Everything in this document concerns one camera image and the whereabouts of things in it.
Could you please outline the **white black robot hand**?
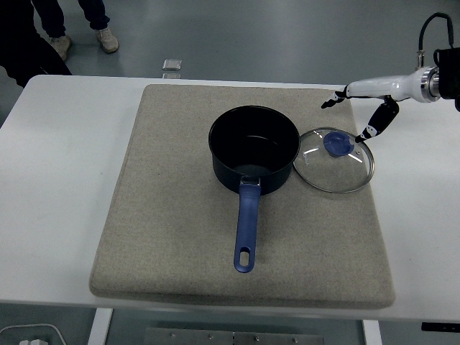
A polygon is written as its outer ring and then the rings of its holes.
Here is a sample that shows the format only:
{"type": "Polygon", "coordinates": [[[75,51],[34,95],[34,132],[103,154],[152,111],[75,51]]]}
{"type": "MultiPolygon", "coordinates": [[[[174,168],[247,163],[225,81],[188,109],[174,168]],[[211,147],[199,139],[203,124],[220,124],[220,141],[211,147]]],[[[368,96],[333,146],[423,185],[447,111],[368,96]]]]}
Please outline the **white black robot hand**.
{"type": "Polygon", "coordinates": [[[383,133],[399,113],[400,101],[413,99],[420,103],[429,100],[429,87],[423,81],[424,71],[420,70],[410,75],[370,78],[350,83],[341,91],[334,91],[323,102],[323,109],[331,108],[345,99],[378,98],[383,103],[373,113],[362,133],[355,142],[363,142],[383,133]]]}

